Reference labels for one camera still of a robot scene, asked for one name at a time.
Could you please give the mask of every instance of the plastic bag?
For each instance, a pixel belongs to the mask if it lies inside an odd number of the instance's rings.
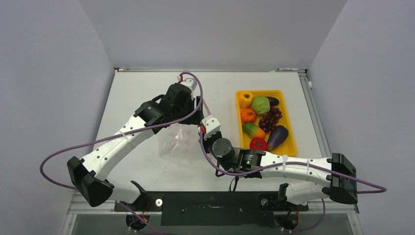
[[[199,158],[199,130],[195,125],[173,124],[162,129],[156,136],[159,141],[159,155],[167,158]]]

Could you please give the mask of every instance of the cable tie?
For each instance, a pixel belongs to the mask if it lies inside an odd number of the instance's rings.
[[[285,167],[287,166],[287,160],[288,160],[288,156],[282,155],[282,176],[284,178],[287,178],[287,176],[285,175]]]
[[[133,145],[133,143],[131,143],[131,140],[124,134],[124,132],[122,132],[122,131],[118,131],[119,133],[121,133],[122,134],[122,136],[124,137],[124,139],[126,139],[127,140],[127,142],[133,147],[133,148],[136,148],[136,146],[134,146]]]
[[[305,180],[308,182],[308,168],[309,168],[310,160],[307,159],[307,169],[305,171]]]

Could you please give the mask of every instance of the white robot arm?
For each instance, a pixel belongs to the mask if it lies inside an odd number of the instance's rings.
[[[115,133],[121,137],[109,140],[81,159],[76,157],[68,161],[69,174],[72,183],[92,206],[98,206],[106,200],[134,203],[145,190],[136,182],[123,184],[109,180],[111,170],[135,147],[146,139],[157,134],[161,128],[148,129],[137,133],[132,130],[168,123],[188,115],[195,108],[198,97],[193,94],[196,82],[185,79],[171,85],[166,95],[159,95],[151,101],[143,103],[128,122]],[[202,109],[191,118],[182,121],[183,124],[200,126],[204,133],[203,144],[205,151],[211,153],[218,164],[228,172],[247,172],[262,166],[281,163],[279,167],[264,169],[248,178],[283,177],[302,180],[295,184],[283,184],[279,194],[285,201],[293,205],[306,205],[308,201],[330,197],[346,204],[357,203],[356,184],[335,178],[322,170],[308,167],[308,164],[324,169],[354,173],[355,168],[343,155],[333,159],[299,159],[280,156],[260,150],[250,150],[233,147],[231,142],[222,138],[218,119],[209,115],[203,118]]]

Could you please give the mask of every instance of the plastic tray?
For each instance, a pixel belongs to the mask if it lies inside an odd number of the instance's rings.
[[[241,110],[242,108],[239,107],[238,97],[239,94],[243,92],[250,92],[254,97],[256,96],[270,96],[275,97],[279,100],[279,104],[276,106],[282,112],[282,118],[278,121],[277,125],[283,125],[285,128],[288,129],[288,137],[287,139],[276,149],[271,151],[271,153],[278,154],[278,155],[288,155],[290,157],[294,157],[297,155],[297,147],[294,141],[294,135],[291,130],[290,120],[288,118],[287,108],[285,106],[284,96],[282,95],[282,91],[274,90],[274,91],[237,91],[236,92],[236,110],[238,112],[238,123],[239,123],[239,132],[241,137],[241,147],[242,148],[249,148],[249,144],[251,142],[251,138],[242,131],[242,122],[241,122]],[[255,125],[258,125],[259,120],[262,116],[257,116],[254,122]],[[265,135],[265,141],[268,140],[270,136],[270,132]]]

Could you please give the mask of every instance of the eggplant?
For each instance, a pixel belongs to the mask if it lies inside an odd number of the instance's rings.
[[[277,106],[279,104],[279,100],[277,98],[269,97],[269,96],[266,96],[266,97],[270,101],[271,106]]]
[[[280,144],[282,144],[288,137],[288,130],[284,126],[276,126],[268,138],[267,145],[268,151],[276,149]]]

